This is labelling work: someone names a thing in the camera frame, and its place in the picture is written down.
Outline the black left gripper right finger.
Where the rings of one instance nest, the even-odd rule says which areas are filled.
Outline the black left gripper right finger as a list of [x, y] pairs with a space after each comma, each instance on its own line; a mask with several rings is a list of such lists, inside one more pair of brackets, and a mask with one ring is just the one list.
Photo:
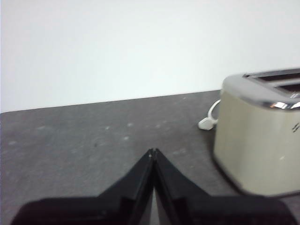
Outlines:
[[251, 195], [210, 195], [154, 150], [159, 221], [164, 225], [295, 225], [280, 200]]

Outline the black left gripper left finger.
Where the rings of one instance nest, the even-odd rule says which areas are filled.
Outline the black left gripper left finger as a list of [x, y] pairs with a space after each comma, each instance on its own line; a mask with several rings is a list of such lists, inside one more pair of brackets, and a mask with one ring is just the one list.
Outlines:
[[148, 224], [153, 194], [154, 150], [98, 196], [44, 198], [24, 204], [13, 225]]

